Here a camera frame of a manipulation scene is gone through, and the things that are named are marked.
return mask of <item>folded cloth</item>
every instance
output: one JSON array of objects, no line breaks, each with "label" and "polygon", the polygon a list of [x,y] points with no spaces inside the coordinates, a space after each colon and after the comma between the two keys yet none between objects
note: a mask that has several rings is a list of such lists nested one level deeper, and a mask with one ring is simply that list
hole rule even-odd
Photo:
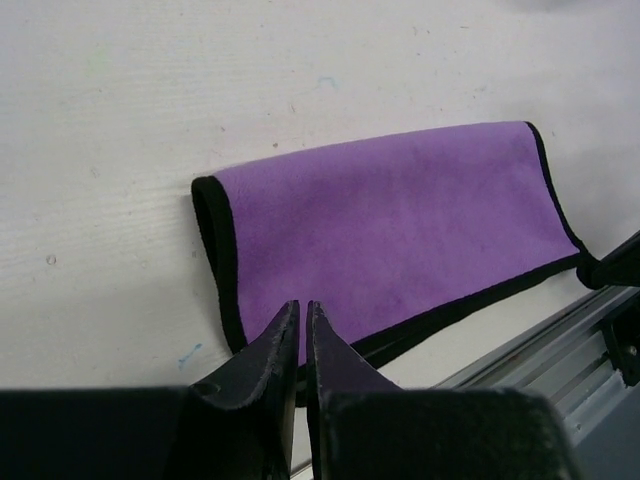
[{"label": "folded cloth", "polygon": [[480,308],[595,261],[524,122],[281,155],[198,178],[192,195],[233,352],[283,303],[317,300],[379,367]]}]

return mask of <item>white table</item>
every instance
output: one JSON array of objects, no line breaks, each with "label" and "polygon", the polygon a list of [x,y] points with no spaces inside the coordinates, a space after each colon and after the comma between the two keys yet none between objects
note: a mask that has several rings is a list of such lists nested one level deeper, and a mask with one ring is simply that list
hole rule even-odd
[{"label": "white table", "polygon": [[[640,228],[639,22],[636,0],[2,2],[0,385],[222,364],[189,184],[277,153],[531,120],[602,256]],[[560,275],[382,371],[433,385],[584,293]]]}]

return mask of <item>purple cloth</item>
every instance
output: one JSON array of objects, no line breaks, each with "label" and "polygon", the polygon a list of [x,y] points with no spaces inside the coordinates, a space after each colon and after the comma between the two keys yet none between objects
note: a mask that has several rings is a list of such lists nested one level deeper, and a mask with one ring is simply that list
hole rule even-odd
[{"label": "purple cloth", "polygon": [[217,172],[233,217],[246,339],[297,299],[322,302],[353,343],[575,256],[538,148],[528,124],[505,122]]}]

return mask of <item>black cloth edge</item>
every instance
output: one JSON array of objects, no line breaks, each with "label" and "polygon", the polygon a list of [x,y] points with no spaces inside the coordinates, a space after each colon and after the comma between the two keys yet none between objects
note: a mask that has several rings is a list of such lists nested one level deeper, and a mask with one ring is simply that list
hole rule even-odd
[{"label": "black cloth edge", "polygon": [[[375,368],[385,365],[471,313],[538,285],[562,271],[577,268],[580,280],[586,286],[590,286],[590,272],[598,261],[569,226],[553,187],[542,137],[532,123],[526,122],[526,124],[534,136],[545,184],[565,234],[579,253],[543,265],[467,297],[439,305],[428,312],[356,341],[353,344],[355,350]],[[224,186],[215,176],[196,178],[191,185],[191,193],[202,241],[218,285],[224,334],[232,353],[237,353],[247,346],[247,338],[238,306],[238,252],[229,198]],[[305,376],[304,368],[299,368],[299,381],[304,381]]]}]

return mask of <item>blue mark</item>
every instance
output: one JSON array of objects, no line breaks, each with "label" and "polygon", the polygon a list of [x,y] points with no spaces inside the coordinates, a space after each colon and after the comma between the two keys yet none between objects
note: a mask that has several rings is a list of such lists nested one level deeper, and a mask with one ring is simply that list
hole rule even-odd
[{"label": "blue mark", "polygon": [[198,343],[195,347],[191,349],[189,353],[187,353],[184,357],[178,359],[178,370],[182,370],[184,368],[185,363],[189,361],[193,354],[202,348],[202,344]]},{"label": "blue mark", "polygon": [[334,90],[338,90],[338,82],[333,77],[318,77],[318,85],[316,88],[320,88],[323,83],[328,83]]}]

